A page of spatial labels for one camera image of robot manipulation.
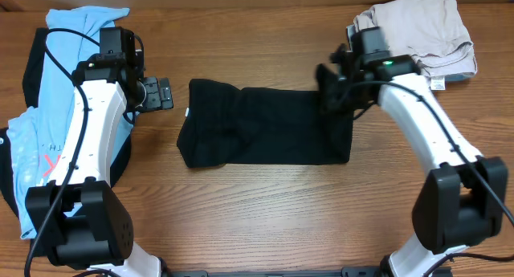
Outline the grey folded garment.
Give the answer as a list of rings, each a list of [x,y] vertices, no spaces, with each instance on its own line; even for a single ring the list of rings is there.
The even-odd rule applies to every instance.
[[[387,40],[379,26],[358,30],[354,25],[347,27],[350,47],[361,57],[361,61],[408,55],[420,68],[421,73],[431,79],[444,78],[457,82],[475,76],[477,64],[474,43],[467,31],[458,33],[451,41],[434,41],[434,37],[423,36],[418,31],[409,31],[412,39],[421,40],[421,46],[393,47],[393,40]]]

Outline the light blue printed t-shirt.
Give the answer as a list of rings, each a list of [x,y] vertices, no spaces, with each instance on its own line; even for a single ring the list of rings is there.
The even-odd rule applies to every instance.
[[[72,10],[50,10],[46,16],[50,29],[78,31],[98,41],[100,29],[114,27],[115,21],[129,14],[128,8],[83,6]],[[45,55],[42,75],[36,79],[39,92],[20,116],[8,121],[6,143],[10,145],[11,184],[18,209],[21,239],[36,236],[25,207],[27,191],[46,185],[61,158],[74,107],[71,81]]]

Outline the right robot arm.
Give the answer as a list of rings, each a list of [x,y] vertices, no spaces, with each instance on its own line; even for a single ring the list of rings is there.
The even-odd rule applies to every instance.
[[[426,180],[412,209],[413,235],[374,267],[344,267],[345,276],[430,277],[496,236],[512,213],[504,203],[508,169],[486,158],[451,122],[409,55],[394,56],[379,27],[347,29],[331,54],[337,69],[316,69],[323,113],[362,116],[378,106],[410,142]]]

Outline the beige folded garment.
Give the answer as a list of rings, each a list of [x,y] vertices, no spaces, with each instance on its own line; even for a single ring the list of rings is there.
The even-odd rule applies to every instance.
[[[387,40],[393,40],[393,47],[421,46],[421,40],[412,39],[409,31],[434,37],[434,41],[451,41],[458,33],[467,31],[458,11],[456,0],[395,0],[376,4],[360,13],[353,25],[362,30],[379,26]],[[427,83],[433,90],[443,90],[448,83],[444,78],[431,79]]]

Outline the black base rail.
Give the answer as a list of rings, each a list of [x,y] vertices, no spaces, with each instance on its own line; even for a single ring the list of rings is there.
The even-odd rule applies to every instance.
[[[166,271],[166,277],[376,277],[382,276],[379,267],[343,267],[338,271]]]

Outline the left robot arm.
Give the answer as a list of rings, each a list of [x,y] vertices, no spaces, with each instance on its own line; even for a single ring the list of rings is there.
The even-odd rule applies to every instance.
[[[74,108],[61,158],[49,182],[27,192],[37,234],[24,274],[42,250],[52,265],[80,276],[169,276],[163,259],[135,243],[132,219],[110,182],[118,124],[130,112],[173,108],[169,80],[144,75],[143,42],[130,30],[102,28],[95,44],[99,53],[65,74]]]

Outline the black t-shirt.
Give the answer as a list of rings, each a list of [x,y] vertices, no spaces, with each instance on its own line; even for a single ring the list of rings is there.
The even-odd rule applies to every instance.
[[[177,139],[189,168],[349,161],[353,117],[321,113],[318,92],[238,89],[209,79],[192,79],[189,91]]]

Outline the black garment under pile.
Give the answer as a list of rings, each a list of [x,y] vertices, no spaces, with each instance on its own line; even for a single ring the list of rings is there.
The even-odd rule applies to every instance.
[[[43,75],[43,57],[45,56],[44,43],[48,28],[37,28],[31,46],[31,52],[27,61],[27,66],[22,79],[22,89],[27,106],[38,107],[38,96],[40,81]],[[7,136],[7,128],[1,129],[1,192],[7,205],[11,208],[16,218],[18,218],[18,207],[14,197],[13,171],[11,168],[10,140]],[[119,153],[111,165],[111,182],[115,185],[126,167],[131,156],[132,142],[128,136],[122,144]]]

